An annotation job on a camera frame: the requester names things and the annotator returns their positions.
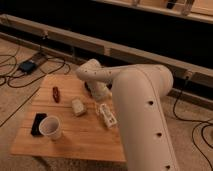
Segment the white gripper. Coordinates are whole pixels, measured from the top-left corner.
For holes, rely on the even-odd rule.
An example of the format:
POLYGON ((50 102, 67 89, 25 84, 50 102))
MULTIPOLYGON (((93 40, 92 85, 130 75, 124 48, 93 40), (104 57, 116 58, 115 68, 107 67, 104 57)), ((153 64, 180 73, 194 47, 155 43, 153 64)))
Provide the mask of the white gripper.
MULTIPOLYGON (((96 101, 104 100, 110 96, 110 90, 108 89, 107 85, 103 82, 89 81, 88 87, 91 91, 92 97, 96 101)), ((100 116, 99 103, 97 102, 95 102, 95 111, 96 115, 100 116)))

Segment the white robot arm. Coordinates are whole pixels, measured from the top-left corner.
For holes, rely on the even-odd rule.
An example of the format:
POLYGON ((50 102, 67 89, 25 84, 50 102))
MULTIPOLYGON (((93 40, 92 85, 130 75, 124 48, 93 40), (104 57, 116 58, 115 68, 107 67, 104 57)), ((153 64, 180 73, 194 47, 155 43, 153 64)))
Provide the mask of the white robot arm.
POLYGON ((173 86, 171 71, 158 64, 102 67, 91 59, 76 70, 86 82, 112 85, 128 171, 180 171, 161 98, 173 86))

